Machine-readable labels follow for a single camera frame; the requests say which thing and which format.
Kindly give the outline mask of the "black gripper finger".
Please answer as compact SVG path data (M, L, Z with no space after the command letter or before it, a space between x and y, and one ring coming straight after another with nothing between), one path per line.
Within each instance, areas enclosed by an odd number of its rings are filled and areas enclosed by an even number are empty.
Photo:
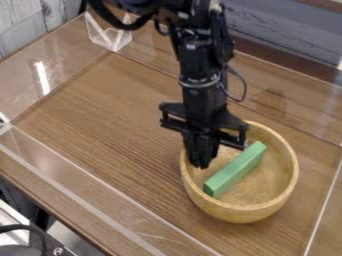
M203 168L203 136L200 134L195 134L190 130L183 130L182 136L188 160L195 167Z
M202 136L202 162L200 162L200 168L206 169L210 166L210 163L212 159L218 155L218 149L219 149L219 137L215 133L206 134Z

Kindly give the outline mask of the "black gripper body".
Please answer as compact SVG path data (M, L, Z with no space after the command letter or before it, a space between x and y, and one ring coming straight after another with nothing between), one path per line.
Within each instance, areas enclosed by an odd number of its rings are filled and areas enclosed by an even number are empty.
M183 101L159 105L160 126L178 131L190 130L202 136L215 133L219 145L243 150L247 123L227 110L227 85L223 80L207 84L180 83Z

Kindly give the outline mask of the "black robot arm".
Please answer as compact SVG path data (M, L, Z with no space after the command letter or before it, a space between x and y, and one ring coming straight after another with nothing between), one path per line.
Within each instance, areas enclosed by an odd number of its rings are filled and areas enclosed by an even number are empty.
M222 145L246 148L248 124L227 108L240 102L228 92L228 62L235 42L226 25L220 0L116 0L116 6L140 19L153 18L158 31L171 39L180 65L182 101L159 105L160 126L182 133L187 158L204 169Z

